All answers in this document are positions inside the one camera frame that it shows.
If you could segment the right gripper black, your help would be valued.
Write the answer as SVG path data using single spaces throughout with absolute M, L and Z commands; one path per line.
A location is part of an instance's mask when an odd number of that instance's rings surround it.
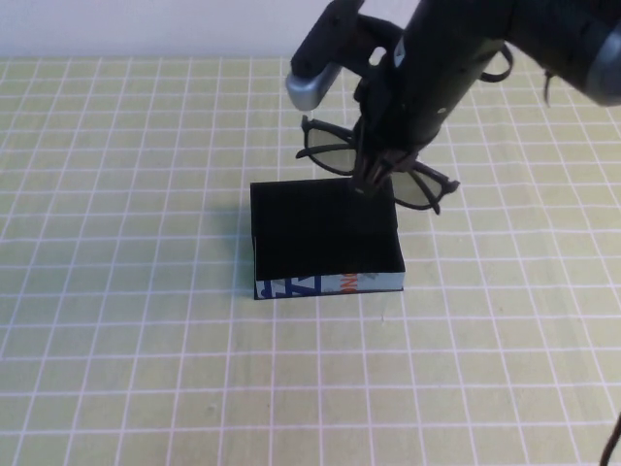
M 420 2 L 360 94 L 354 190 L 374 195 L 409 168 L 476 81 L 505 79 L 486 70 L 505 51 L 505 2 Z

